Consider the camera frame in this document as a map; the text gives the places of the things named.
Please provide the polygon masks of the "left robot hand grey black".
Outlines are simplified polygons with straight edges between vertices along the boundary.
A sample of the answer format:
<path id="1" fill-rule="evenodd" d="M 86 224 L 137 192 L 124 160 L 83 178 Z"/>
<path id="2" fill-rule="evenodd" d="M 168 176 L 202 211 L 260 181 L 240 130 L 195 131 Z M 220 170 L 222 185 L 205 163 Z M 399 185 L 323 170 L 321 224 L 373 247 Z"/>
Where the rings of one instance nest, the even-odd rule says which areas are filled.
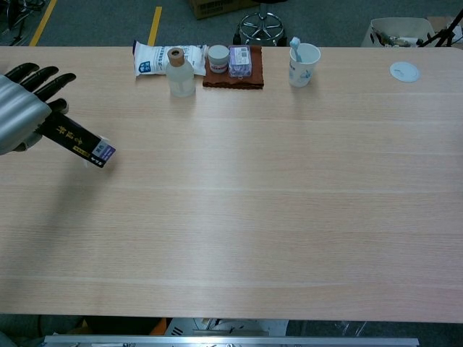
<path id="1" fill-rule="evenodd" d="M 42 138 L 42 127 L 55 113 L 68 112 L 68 102 L 50 99 L 77 76 L 61 74 L 55 66 L 33 62 L 16 66 L 1 76 L 1 154 L 24 152 Z"/>

